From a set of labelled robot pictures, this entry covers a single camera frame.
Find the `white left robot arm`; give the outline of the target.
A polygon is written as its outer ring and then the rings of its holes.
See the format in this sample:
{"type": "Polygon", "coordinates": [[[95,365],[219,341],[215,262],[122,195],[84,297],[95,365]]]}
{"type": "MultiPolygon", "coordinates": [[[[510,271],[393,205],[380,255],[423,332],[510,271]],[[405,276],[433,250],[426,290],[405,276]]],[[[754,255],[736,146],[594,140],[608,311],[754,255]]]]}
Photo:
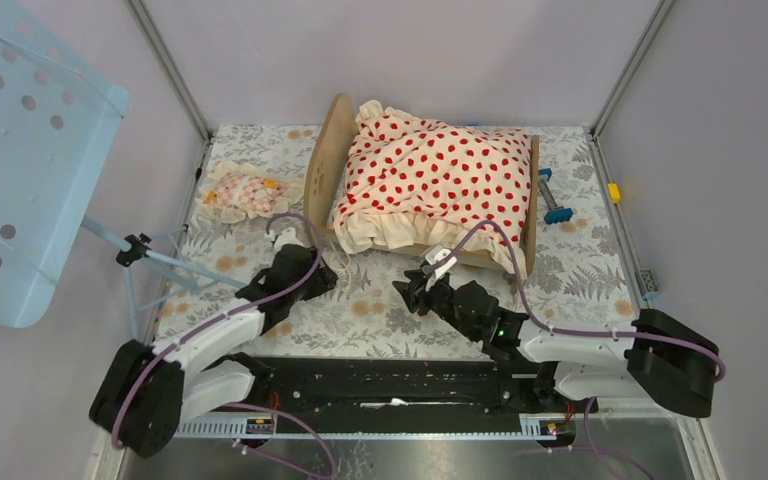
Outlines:
{"type": "Polygon", "coordinates": [[[256,411],[269,401],[261,366],[231,356],[286,320],[295,304],[336,287],[321,250],[304,246],[292,228],[276,235],[272,264],[256,273],[215,317],[152,344],[119,347],[88,417],[118,448],[148,458],[179,426],[229,403],[256,411]]]}

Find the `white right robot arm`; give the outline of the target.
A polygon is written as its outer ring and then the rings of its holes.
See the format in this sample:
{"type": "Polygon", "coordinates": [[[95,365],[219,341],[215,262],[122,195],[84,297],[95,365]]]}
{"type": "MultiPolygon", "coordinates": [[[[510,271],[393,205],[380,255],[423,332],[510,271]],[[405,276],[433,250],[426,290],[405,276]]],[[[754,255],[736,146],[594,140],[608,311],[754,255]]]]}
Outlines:
{"type": "Polygon", "coordinates": [[[710,417],[723,373],[719,348],[672,316],[644,308],[627,329],[539,324],[475,281],[453,287],[455,263],[450,250],[431,247],[419,268],[392,285],[409,312],[434,313],[498,365],[539,366],[548,375],[535,382],[533,396],[543,410],[592,397],[648,398],[678,415],[710,417]]]}

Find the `checkered ruffled pillow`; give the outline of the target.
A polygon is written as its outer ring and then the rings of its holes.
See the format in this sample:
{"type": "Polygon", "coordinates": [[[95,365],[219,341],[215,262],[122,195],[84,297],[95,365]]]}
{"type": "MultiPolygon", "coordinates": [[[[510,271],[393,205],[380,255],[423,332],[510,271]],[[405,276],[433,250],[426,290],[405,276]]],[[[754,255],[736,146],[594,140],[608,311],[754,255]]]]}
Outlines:
{"type": "Polygon", "coordinates": [[[208,171],[195,210],[209,220],[236,224],[287,213],[304,194],[301,176],[279,177],[250,163],[222,161],[208,171]]]}

